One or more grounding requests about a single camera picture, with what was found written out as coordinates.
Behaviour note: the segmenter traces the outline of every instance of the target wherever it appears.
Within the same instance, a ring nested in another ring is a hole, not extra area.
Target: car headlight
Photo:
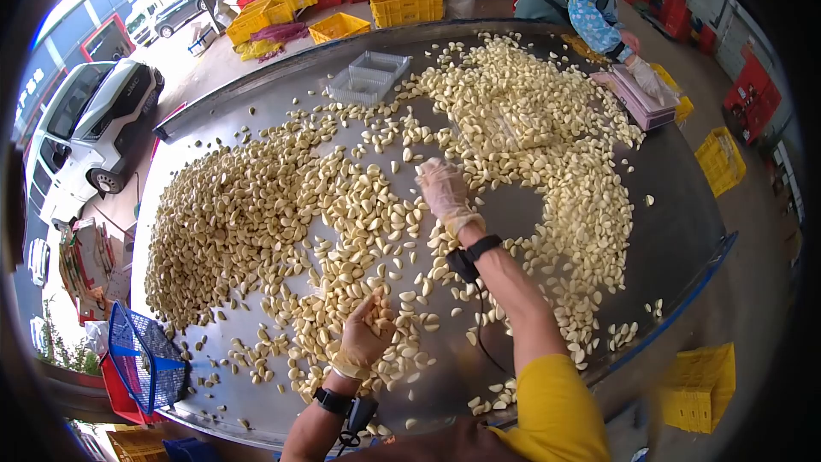
[[[97,139],[100,139],[100,136],[103,135],[105,129],[108,128],[108,125],[111,124],[112,120],[114,120],[114,118],[111,118],[109,115],[104,116],[94,124],[81,139],[83,141],[97,141]]]

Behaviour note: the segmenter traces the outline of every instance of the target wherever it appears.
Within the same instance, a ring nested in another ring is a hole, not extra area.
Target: metal table surface
[[[550,28],[529,21],[500,19],[439,22],[379,30],[305,50],[271,66],[255,70],[190,103],[187,108],[155,129],[165,142],[160,143],[151,165],[137,226],[131,287],[131,303],[135,311],[149,313],[145,304],[144,281],[151,225],[159,205],[159,196],[170,183],[170,174],[174,170],[181,169],[186,161],[206,152],[206,142],[220,137],[225,142],[237,143],[233,133],[241,125],[248,125],[254,138],[258,139],[257,134],[262,128],[290,119],[286,116],[286,111],[297,108],[310,110],[327,102],[328,99],[319,94],[328,83],[327,74],[340,71],[363,50],[414,56],[409,72],[420,74],[426,67],[435,64],[435,59],[424,56],[424,50],[429,50],[432,42],[441,45],[443,41],[463,41],[466,46],[478,46],[478,32],[515,31],[523,35],[522,46],[529,42],[535,44],[531,50],[537,56],[546,57],[553,50],[567,54],[570,63],[578,63],[584,71],[598,69],[590,68],[584,58],[572,52],[572,49],[564,51],[560,37],[549,36]],[[317,94],[309,96],[308,90],[315,90]],[[389,92],[385,102],[392,101],[393,94],[393,91]],[[294,97],[300,99],[298,106],[292,104]],[[404,101],[397,118],[403,114],[405,104],[415,107],[415,116],[421,125],[428,125],[434,131],[447,126],[446,115],[434,115],[428,98]],[[256,109],[254,115],[249,113],[251,106]],[[364,125],[353,121],[349,125],[349,128],[340,125],[339,132],[328,143],[331,147],[336,144],[346,145],[350,152],[350,148],[361,142],[360,134]],[[201,148],[194,148],[194,141],[197,139],[203,142]],[[442,156],[434,144],[416,144],[413,150],[425,157]],[[605,292],[601,309],[597,313],[601,325],[600,337],[604,342],[586,359],[590,365],[582,373],[583,378],[591,384],[605,377],[619,365],[620,360],[634,356],[666,327],[672,316],[681,313],[681,309],[692,300],[704,281],[709,279],[714,267],[720,263],[722,250],[726,250],[728,245],[713,193],[691,149],[675,125],[669,124],[651,131],[640,151],[631,151],[627,146],[620,145],[615,152],[614,160],[628,157],[635,167],[633,173],[627,173],[626,166],[623,165],[617,165],[616,168],[622,183],[630,190],[631,202],[636,205],[633,212],[635,228],[627,251],[626,290],[616,294]],[[391,181],[391,190],[400,198],[412,201],[417,196],[411,192],[411,189],[416,188],[413,180],[416,172],[407,166],[397,175],[388,171],[390,160],[401,159],[402,146],[394,143],[386,147],[384,154],[369,150],[363,159],[355,162],[360,162],[363,166],[371,163],[380,165]],[[655,197],[652,207],[644,205],[643,197],[648,193]],[[534,224],[540,222],[542,201],[532,189],[522,189],[515,185],[501,186],[496,191],[487,191],[482,198],[485,205],[480,208],[480,212],[487,220],[488,231],[500,234],[503,239],[528,237],[534,231]],[[433,226],[432,215],[425,215],[420,230],[422,235],[415,240],[419,245],[416,249],[418,260],[411,265],[409,250],[402,254],[401,258],[405,262],[403,278],[393,283],[392,296],[414,289],[416,286],[412,282],[416,273],[427,272],[430,268],[432,258],[425,243]],[[323,225],[322,221],[312,222],[309,239],[313,240],[314,235],[336,239],[334,231]],[[402,241],[407,240],[410,239],[405,235]],[[313,253],[309,253],[313,264],[317,265]],[[375,268],[366,273],[373,274]],[[536,272],[535,278],[539,276],[547,278]],[[290,289],[300,295],[307,292],[306,281],[306,274],[286,279]],[[209,362],[209,358],[219,360],[227,356],[231,349],[231,338],[239,337],[247,344],[256,338],[258,323],[272,324],[272,320],[257,303],[257,298],[261,296],[259,292],[249,294],[246,303],[251,305],[250,312],[242,308],[231,310],[225,307],[222,311],[228,321],[211,323],[206,327],[188,326],[186,338],[189,344],[198,341],[202,334],[207,334],[209,338],[202,351],[191,352],[194,357],[191,362],[192,380],[198,376],[207,379],[212,372],[218,372],[221,383],[208,390],[200,387],[195,395],[187,395],[172,409],[161,412],[212,435],[275,449],[281,447],[295,417],[305,406],[300,396],[290,390],[290,381],[286,375],[287,356],[276,359],[269,357],[268,367],[274,371],[275,376],[272,382],[260,385],[253,385],[247,372],[231,375],[227,367],[214,369]],[[645,312],[644,304],[653,303],[658,298],[664,298],[665,317],[654,319]],[[508,378],[487,360],[478,347],[471,346],[465,337],[467,328],[475,324],[473,313],[478,311],[477,300],[454,303],[449,290],[438,284],[428,299],[429,306],[418,306],[417,311],[438,313],[443,319],[442,328],[435,333],[422,332],[420,349],[436,357],[438,363],[425,370],[414,384],[403,383],[394,392],[382,390],[379,394],[380,405],[375,424],[385,424],[394,432],[405,432],[405,419],[410,417],[419,420],[414,432],[426,432],[446,424],[456,415],[469,414],[466,406],[468,400],[476,395],[492,400],[493,394],[487,390],[487,386],[504,382]],[[393,302],[394,307],[398,307],[398,298]],[[465,312],[451,318],[450,310],[457,306]],[[635,339],[615,354],[608,352],[607,326],[633,321],[640,324]],[[286,332],[289,332],[289,336],[292,335],[290,326],[286,328]],[[482,329],[482,336],[488,351],[512,372],[512,339],[504,334],[504,326],[499,323],[490,324]],[[178,343],[181,339],[178,334],[174,341]],[[277,391],[276,385],[279,383],[286,387],[284,395]],[[416,399],[412,402],[407,399],[410,388],[416,394]],[[214,397],[206,398],[206,392]],[[216,410],[219,405],[226,405],[227,411],[219,413]],[[218,419],[211,421],[201,411],[214,413]],[[247,419],[251,429],[245,430],[240,426],[238,418]],[[515,406],[492,411],[487,416],[492,424],[509,423],[515,418]]]

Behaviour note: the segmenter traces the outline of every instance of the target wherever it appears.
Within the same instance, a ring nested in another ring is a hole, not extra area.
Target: concrete floor
[[[343,5],[301,18],[308,24],[329,16],[337,10],[361,18],[370,18],[368,5]],[[511,0],[477,0],[477,17],[511,15]],[[724,71],[711,58],[695,49],[667,41],[638,14],[621,3],[620,20],[641,39],[641,55],[660,63],[681,85],[694,104],[694,112],[682,127],[682,133],[693,150],[703,143],[712,128],[724,125],[720,106],[724,94],[732,85]],[[168,76],[168,86],[159,104],[163,118],[184,101],[192,101],[212,89],[231,81],[259,64],[241,62],[231,52],[231,42],[223,36],[200,58],[190,58],[180,47],[183,33],[146,51],[144,57]],[[310,38],[289,42],[290,56],[313,45]],[[648,349],[630,363],[608,376],[593,389],[604,417],[618,416],[608,425],[612,459],[627,461],[641,446],[651,447],[653,460],[702,460],[715,458],[729,436],[746,415],[762,384],[765,370],[783,328],[788,296],[788,264],[782,254],[777,224],[779,213],[770,189],[765,168],[754,152],[741,148],[747,173],[744,180],[718,199],[727,232],[739,231],[738,241],[724,265],[694,303]],[[95,200],[92,205],[106,212],[114,221],[128,225],[134,220],[133,206],[141,193],[149,168],[150,147],[138,169],[139,182],[132,179],[124,192]],[[87,214],[98,216],[94,207]],[[736,391],[724,418],[712,435],[691,434],[671,426],[654,425],[649,435],[647,427],[634,428],[630,411],[619,415],[625,403],[647,395],[677,351],[700,346],[735,343]],[[188,436],[192,432],[183,426],[165,426],[170,436]],[[271,453],[238,446],[231,442],[209,438],[224,459],[270,459]]]

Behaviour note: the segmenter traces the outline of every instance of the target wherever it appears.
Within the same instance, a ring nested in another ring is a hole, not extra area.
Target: yellow sleeve
[[[530,362],[517,379],[519,426],[491,428],[531,462],[610,460],[604,421],[567,355]]]

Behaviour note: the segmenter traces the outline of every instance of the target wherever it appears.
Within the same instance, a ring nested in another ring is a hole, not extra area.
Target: person
[[[639,38],[618,21],[616,0],[518,0],[516,18],[569,25],[590,49],[627,65],[642,90],[663,105],[672,90],[641,57]]]
[[[463,247],[486,236],[484,219],[467,206],[467,189],[458,167],[437,158],[421,165],[417,182],[431,212]],[[459,418],[437,432],[395,436],[388,442],[346,454],[347,462],[370,460],[608,460],[608,443],[601,413],[567,354],[556,318],[527,273],[501,246],[483,252],[475,267],[487,290],[504,308],[513,330],[513,364],[517,376],[518,426],[507,432]],[[388,346],[362,323],[374,303],[362,303],[347,319],[341,352],[345,361],[361,362],[364,375]],[[323,387],[353,397],[359,381],[334,371]],[[294,422],[282,462],[323,460],[333,446],[343,416],[314,401]]]

